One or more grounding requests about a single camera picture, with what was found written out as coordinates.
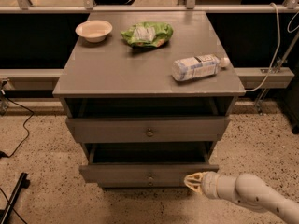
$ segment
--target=bowl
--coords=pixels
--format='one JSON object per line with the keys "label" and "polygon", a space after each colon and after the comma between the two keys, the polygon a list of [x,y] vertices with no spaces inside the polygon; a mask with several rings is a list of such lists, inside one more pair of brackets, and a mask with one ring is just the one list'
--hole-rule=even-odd
{"label": "bowl", "polygon": [[100,42],[105,40],[111,33],[112,25],[108,21],[85,21],[76,28],[76,33],[89,42]]}

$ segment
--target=white cable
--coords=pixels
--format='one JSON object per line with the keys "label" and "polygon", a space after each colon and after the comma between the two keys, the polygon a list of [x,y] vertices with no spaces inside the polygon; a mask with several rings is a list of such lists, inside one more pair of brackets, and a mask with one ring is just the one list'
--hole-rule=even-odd
{"label": "white cable", "polygon": [[299,11],[297,11],[297,13],[292,17],[292,19],[290,20],[290,22],[289,22],[289,24],[288,24],[288,28],[287,28],[287,30],[288,30],[288,33],[289,33],[289,34],[293,33],[294,31],[296,31],[296,30],[299,28],[299,25],[298,25],[296,28],[294,28],[294,29],[292,29],[292,30],[290,31],[290,26],[291,26],[291,24],[292,24],[292,21],[295,19],[295,17],[298,15],[298,13],[299,13]]}
{"label": "white cable", "polygon": [[275,60],[275,58],[277,57],[277,54],[278,54],[278,50],[279,50],[279,47],[280,47],[280,23],[279,23],[279,14],[278,14],[278,7],[275,3],[271,3],[270,4],[274,10],[276,11],[276,14],[277,14],[277,27],[278,27],[278,45],[277,45],[277,49],[273,55],[273,58],[272,58],[272,61],[269,65],[269,70],[267,72],[267,74],[265,75],[263,81],[261,82],[261,84],[259,86],[257,86],[256,88],[252,89],[252,90],[245,90],[246,92],[253,92],[253,91],[256,91],[258,89],[260,89],[262,87],[262,85],[264,84],[264,82],[268,79],[270,73],[271,73],[271,68],[273,66],[273,62]]}

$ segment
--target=closed drawer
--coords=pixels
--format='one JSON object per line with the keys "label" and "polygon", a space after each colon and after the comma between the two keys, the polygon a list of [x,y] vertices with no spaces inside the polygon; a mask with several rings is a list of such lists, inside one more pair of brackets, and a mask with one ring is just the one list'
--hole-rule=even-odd
{"label": "closed drawer", "polygon": [[227,117],[66,121],[78,143],[217,141],[228,123]]}
{"label": "closed drawer", "polygon": [[186,175],[215,171],[218,165],[203,163],[172,165],[99,164],[80,166],[87,183],[98,183],[103,188],[184,187]]}

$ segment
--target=black cable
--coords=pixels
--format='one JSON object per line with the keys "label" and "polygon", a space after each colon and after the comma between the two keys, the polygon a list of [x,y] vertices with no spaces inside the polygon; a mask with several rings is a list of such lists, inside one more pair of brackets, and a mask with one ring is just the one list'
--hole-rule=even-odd
{"label": "black cable", "polygon": [[[2,192],[3,196],[6,198],[7,203],[11,206],[11,203],[9,202],[9,199],[8,199],[7,195],[4,193],[4,191],[1,188],[0,188],[0,191]],[[27,222],[21,217],[21,215],[15,210],[15,208],[12,207],[12,210],[15,212],[15,214],[19,217],[19,219],[23,223],[27,224]]]}
{"label": "black cable", "polygon": [[14,150],[10,155],[6,154],[6,153],[3,152],[3,151],[0,151],[0,159],[1,159],[2,157],[4,157],[4,158],[11,158],[11,157],[16,153],[16,151],[19,149],[19,147],[21,146],[21,144],[22,144],[22,143],[29,137],[29,135],[30,135],[30,131],[26,128],[26,123],[27,123],[28,120],[35,114],[35,112],[32,111],[30,108],[25,107],[24,105],[20,105],[20,104],[18,104],[18,103],[16,103],[16,102],[10,100],[10,99],[7,98],[6,96],[5,96],[5,98],[6,98],[8,101],[10,101],[11,103],[13,103],[13,104],[15,104],[15,105],[17,105],[17,106],[19,106],[19,107],[22,107],[22,108],[28,110],[28,111],[30,112],[30,116],[26,119],[26,121],[25,121],[25,122],[23,123],[23,125],[22,125],[22,127],[23,127],[23,128],[26,130],[26,132],[27,132],[26,137],[24,137],[24,138],[19,142],[19,144],[17,145],[17,147],[15,148],[15,150]]}

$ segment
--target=desk top surface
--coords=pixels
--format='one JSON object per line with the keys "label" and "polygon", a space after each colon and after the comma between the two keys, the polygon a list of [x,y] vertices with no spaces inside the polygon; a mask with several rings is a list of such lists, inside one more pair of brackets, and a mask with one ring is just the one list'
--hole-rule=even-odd
{"label": "desk top surface", "polygon": [[[105,41],[89,43],[82,37],[65,66],[55,97],[185,97],[237,96],[244,88],[230,64],[214,77],[177,82],[173,61],[215,54],[227,57],[206,13],[200,11],[99,12],[89,20],[109,21],[113,30]],[[142,21],[169,23],[174,33],[158,49],[131,48],[121,31]]]}

